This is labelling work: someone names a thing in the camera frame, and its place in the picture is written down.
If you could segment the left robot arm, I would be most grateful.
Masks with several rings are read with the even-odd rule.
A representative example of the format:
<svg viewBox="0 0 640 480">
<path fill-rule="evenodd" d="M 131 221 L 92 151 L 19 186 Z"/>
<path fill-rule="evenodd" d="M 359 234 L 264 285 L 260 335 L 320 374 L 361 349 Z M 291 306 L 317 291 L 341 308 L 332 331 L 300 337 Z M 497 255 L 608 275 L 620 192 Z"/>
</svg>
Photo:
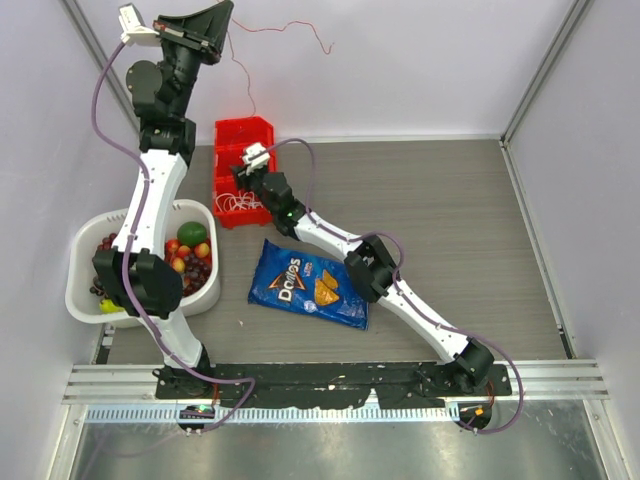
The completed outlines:
<svg viewBox="0 0 640 480">
<path fill-rule="evenodd" d="M 92 260 L 107 296 L 141 323 L 161 350 L 161 371 L 177 377 L 179 388 L 193 399 L 205 397 L 217 380 L 180 306 L 183 280 L 164 260 L 165 235 L 195 148 L 188 104 L 201 66 L 221 59 L 233 7 L 219 1 L 190 15 L 160 15 L 150 26 L 134 5 L 120 8 L 116 49 L 134 43 L 158 46 L 162 58 L 139 60 L 126 73 L 139 120 L 139 150 L 121 151 L 137 163 L 138 177 L 121 230 Z"/>
</svg>

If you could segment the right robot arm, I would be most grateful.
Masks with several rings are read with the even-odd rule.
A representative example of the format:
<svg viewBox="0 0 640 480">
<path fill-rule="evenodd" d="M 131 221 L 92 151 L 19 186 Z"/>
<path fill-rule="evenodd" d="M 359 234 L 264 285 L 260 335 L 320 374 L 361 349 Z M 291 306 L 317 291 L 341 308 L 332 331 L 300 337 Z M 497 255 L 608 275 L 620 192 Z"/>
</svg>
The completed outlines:
<svg viewBox="0 0 640 480">
<path fill-rule="evenodd" d="M 281 172 L 248 165 L 231 169 L 236 186 L 253 193 L 284 236 L 313 245 L 343 262 L 356 293 L 391 311 L 416 331 L 444 362 L 446 378 L 462 394 L 477 393 L 488 383 L 494 363 L 478 336 L 447 322 L 400 276 L 382 232 L 356 235 L 327 222 L 298 200 Z"/>
</svg>

